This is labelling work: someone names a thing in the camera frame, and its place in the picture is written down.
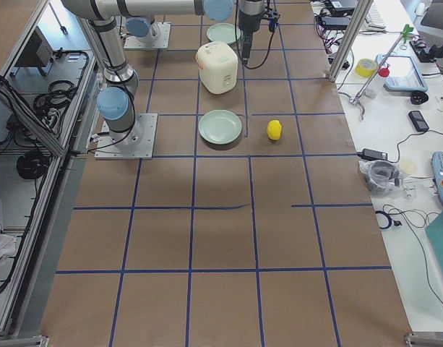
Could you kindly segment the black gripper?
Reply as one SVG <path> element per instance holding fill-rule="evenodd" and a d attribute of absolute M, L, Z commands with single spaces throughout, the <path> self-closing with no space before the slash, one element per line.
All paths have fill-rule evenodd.
<path fill-rule="evenodd" d="M 252 47 L 252 33 L 259 30 L 261 20 L 261 0 L 238 1 L 238 26 L 243 31 L 241 36 L 241 63 L 243 65 L 248 64 Z"/>

